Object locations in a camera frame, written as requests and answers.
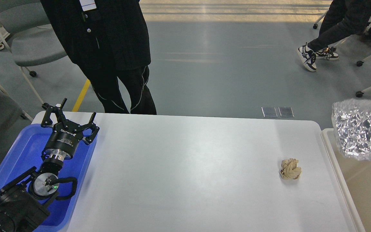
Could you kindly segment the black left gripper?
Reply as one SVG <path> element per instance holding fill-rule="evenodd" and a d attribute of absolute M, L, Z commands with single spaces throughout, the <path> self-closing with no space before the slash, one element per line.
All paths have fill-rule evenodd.
<path fill-rule="evenodd" d="M 59 107 L 51 106 L 48 103 L 42 105 L 45 109 L 42 122 L 43 128 L 52 128 L 53 132 L 43 149 L 43 159 L 57 157 L 58 160 L 70 160 L 74 157 L 79 142 L 82 140 L 86 145 L 91 144 L 96 138 L 99 127 L 94 123 L 96 112 L 92 113 L 87 124 L 79 125 L 77 123 L 67 121 L 62 109 L 66 104 L 67 98 L 64 98 Z M 56 116 L 57 123 L 53 125 L 51 114 Z M 84 136 L 84 131 L 90 130 L 91 134 Z"/>

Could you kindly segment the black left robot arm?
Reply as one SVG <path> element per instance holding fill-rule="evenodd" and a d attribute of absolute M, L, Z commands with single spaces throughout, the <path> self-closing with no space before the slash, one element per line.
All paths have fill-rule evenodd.
<path fill-rule="evenodd" d="M 57 232 L 73 213 L 99 127 L 63 106 L 42 105 L 41 124 L 23 129 L 0 165 L 0 232 Z"/>

